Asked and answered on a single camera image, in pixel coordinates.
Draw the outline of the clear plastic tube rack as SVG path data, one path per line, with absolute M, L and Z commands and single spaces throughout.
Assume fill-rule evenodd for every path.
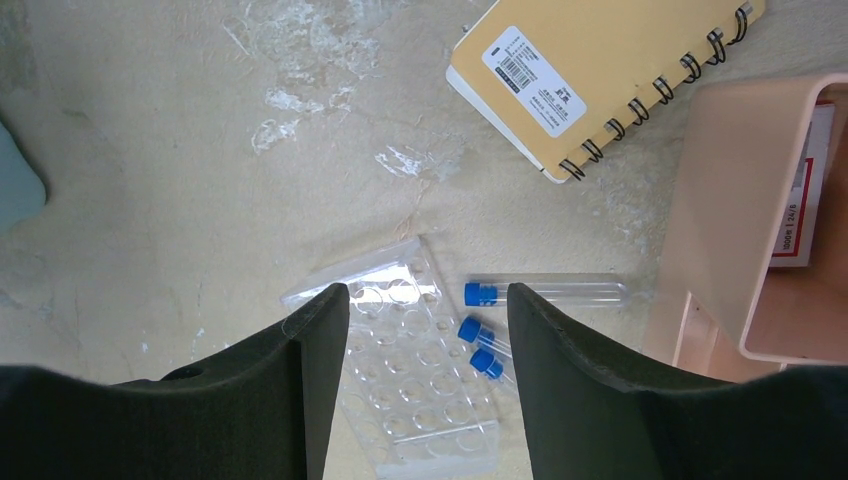
M 338 403 L 379 479 L 488 473 L 500 425 L 488 381 L 468 363 L 431 255 L 412 237 L 327 267 L 285 293 L 295 311 L 327 286 L 350 294 Z

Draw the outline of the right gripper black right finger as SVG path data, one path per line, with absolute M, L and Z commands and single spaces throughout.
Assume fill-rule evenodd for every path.
M 847 370 L 725 382 L 640 354 L 521 283 L 508 330 L 537 479 L 843 479 Z

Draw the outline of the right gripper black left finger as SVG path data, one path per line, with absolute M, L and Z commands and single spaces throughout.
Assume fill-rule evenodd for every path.
M 5 479 L 319 479 L 349 328 L 335 283 L 159 380 L 1 369 Z

